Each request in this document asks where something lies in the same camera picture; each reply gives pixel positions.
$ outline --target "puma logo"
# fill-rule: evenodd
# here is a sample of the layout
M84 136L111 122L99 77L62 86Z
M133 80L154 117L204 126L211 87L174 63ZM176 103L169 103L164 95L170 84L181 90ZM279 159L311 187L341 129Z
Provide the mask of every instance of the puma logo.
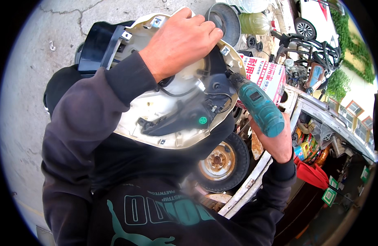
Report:
M115 240L118 238L123 238L126 240L129 240L130 242L138 245L138 246L176 246L175 244L166 244L166 242L171 242L175 240L175 237L158 237L155 240L151 240L150 238L136 233L127 233L122 229L122 226L118 220L117 215L114 212L113 203L110 200L107 200L107 206L110 210L110 213L113 217L113 229L115 232L115 235L113 236L111 240L111 246L114 245Z

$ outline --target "air conditioner unit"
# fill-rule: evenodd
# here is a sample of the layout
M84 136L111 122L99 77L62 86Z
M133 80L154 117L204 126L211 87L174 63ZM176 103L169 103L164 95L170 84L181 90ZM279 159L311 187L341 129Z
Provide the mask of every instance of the air conditioner unit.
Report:
M341 105L339 105L339 112L338 113L341 114L343 117L347 116L347 110Z

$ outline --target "green plant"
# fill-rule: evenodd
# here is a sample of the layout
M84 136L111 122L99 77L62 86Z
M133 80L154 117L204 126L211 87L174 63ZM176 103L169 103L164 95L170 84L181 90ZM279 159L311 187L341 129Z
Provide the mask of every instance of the green plant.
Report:
M364 65L364 71L359 71L353 64L346 60L343 61L343 65L356 72L357 75L362 77L365 81L373 83L375 75L373 74L373 65L368 48L360 37L350 33L349 16L347 14L342 16L334 9L330 9L330 12L333 18L336 33L339 34L338 41L342 51L341 59L345 57L346 50L349 50L349 52L354 56L354 59L359 60Z
M325 91L327 96L336 101L341 101L348 91L350 91L349 77L342 69L335 70L328 78L328 86Z

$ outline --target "teal drill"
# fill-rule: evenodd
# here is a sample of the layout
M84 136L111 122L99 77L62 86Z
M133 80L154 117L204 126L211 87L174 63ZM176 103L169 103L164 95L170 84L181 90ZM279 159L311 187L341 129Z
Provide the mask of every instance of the teal drill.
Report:
M285 128L285 120L265 91L239 73L230 74L229 80L264 135L267 137L279 135Z

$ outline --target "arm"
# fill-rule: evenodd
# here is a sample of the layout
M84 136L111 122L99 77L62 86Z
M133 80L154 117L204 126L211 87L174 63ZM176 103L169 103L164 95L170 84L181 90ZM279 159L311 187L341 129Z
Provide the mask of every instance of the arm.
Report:
M176 13L145 49L77 81L55 107L44 134L41 168L44 217L58 245L86 244L93 151L115 130L122 112L156 82L206 56L222 37L215 24L190 16L189 8Z
M245 204L231 220L248 229L257 240L256 244L272 245L276 224L283 217L282 210L290 196L290 186L295 183L295 164L293 162L290 119L283 113L285 129L275 138L268 138L260 131L253 120L252 129L272 155L273 163L262 178L262 189L253 202Z
M77 81L57 104L45 130L41 168L44 216L58 245L85 243L93 150L115 130L131 100L155 87L133 53L110 71L100 68L92 78Z

